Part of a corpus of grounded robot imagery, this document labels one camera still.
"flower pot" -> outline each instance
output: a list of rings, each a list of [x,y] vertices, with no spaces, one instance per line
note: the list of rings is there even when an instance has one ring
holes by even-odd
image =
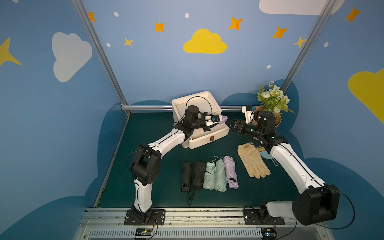
[[[258,119],[259,118],[259,113],[262,111],[261,108],[262,106],[255,106],[256,109],[255,111],[253,111],[253,120],[252,120],[252,124],[255,124],[257,125],[257,121],[255,121],[255,119]],[[275,123],[275,127],[278,127],[281,123],[281,115],[278,114],[278,113],[273,113],[274,116],[276,117],[276,120],[277,120],[277,123]]]

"white foam box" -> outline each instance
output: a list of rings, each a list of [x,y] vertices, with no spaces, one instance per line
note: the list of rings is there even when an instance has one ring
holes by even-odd
[[[187,102],[188,106],[195,105],[200,109],[200,112],[208,112],[208,114],[210,114],[211,107],[209,106],[209,103],[203,98],[199,98],[198,96],[208,100],[208,102],[212,106],[213,115],[221,115],[221,108],[212,96],[212,93],[210,93],[209,91],[205,91],[172,100],[173,121],[178,122],[184,116],[185,106]],[[228,135],[228,132],[229,127],[225,123],[219,123],[207,132],[204,132],[202,128],[198,128],[195,129],[192,136],[188,140],[183,142],[181,145],[184,148],[197,148],[212,141],[215,141],[219,138],[225,137],[226,135]]]

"black mounting plate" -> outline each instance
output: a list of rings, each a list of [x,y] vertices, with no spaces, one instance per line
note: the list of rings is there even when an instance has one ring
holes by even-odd
[[[285,225],[284,219],[279,217],[270,218],[268,221],[260,221],[257,210],[244,209],[244,213],[244,221],[246,225],[275,225],[275,219],[276,225]]]
[[[152,209],[152,216],[155,217],[157,225],[159,225],[159,226],[164,225],[164,219],[165,219],[165,216],[166,216],[165,209]],[[133,213],[133,210],[129,209],[127,211],[127,214],[125,215],[124,225],[134,225],[134,226],[137,226],[137,225],[149,225],[149,226],[151,226],[151,225],[153,225],[153,219],[151,219],[147,224],[143,224],[135,216],[135,214]]]

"cloud decal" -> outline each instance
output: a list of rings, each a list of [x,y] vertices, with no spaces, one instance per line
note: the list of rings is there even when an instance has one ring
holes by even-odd
[[[327,0],[260,0],[259,8],[268,14],[319,15]],[[344,0],[336,0],[331,14],[337,12]]]
[[[71,79],[92,57],[92,47],[71,33],[55,33],[52,37],[52,51],[56,58],[53,73],[62,83]]]
[[[223,53],[227,45],[217,33],[202,28],[192,35],[192,39],[184,44],[183,49],[187,53]]]
[[[367,71],[355,73],[348,80],[348,88],[382,123],[384,123],[384,68],[377,73]]]

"white cloud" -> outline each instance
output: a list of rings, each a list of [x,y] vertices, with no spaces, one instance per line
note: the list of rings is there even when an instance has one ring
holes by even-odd
[[[71,79],[92,57],[91,45],[74,33],[55,33],[52,51],[56,58],[53,73],[62,83]]]
[[[268,14],[319,15],[327,0],[260,0],[259,8]],[[334,14],[344,0],[336,0],[331,10]]]

